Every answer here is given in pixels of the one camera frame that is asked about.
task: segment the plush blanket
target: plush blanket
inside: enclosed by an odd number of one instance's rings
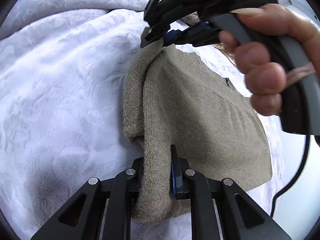
[[[0,28],[0,208],[29,240],[91,177],[114,177],[143,151],[123,135],[123,89],[148,0],[19,0]],[[184,29],[180,23],[172,28]],[[212,46],[195,51],[245,96],[243,75]],[[273,178],[249,192],[267,212],[284,181],[273,117],[261,117]],[[191,239],[190,214],[132,222],[132,239]]]

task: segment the beige knit sweater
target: beige knit sweater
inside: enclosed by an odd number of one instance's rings
[[[244,190],[272,175],[267,138],[249,98],[196,53],[162,45],[155,41],[140,51],[124,92],[124,134],[144,147],[133,215],[145,222],[181,212],[170,193],[171,144],[191,168],[211,179],[230,177]]]

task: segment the finger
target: finger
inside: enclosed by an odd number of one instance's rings
[[[235,59],[238,69],[247,74],[257,65],[270,62],[270,53],[262,43],[249,42],[236,48]]]
[[[278,114],[282,105],[282,98],[280,94],[276,95],[256,95],[251,97],[252,107],[264,116]]]
[[[244,80],[247,88],[259,95],[281,93],[287,83],[283,67],[275,62],[257,65],[245,75]]]
[[[320,73],[320,31],[307,19],[285,6],[267,4],[261,8],[238,9],[233,12],[248,27],[267,35],[289,35],[297,39]]]
[[[218,34],[220,41],[223,43],[225,49],[229,53],[234,53],[236,47],[238,46],[238,42],[233,37],[233,35],[228,31],[221,31]]]

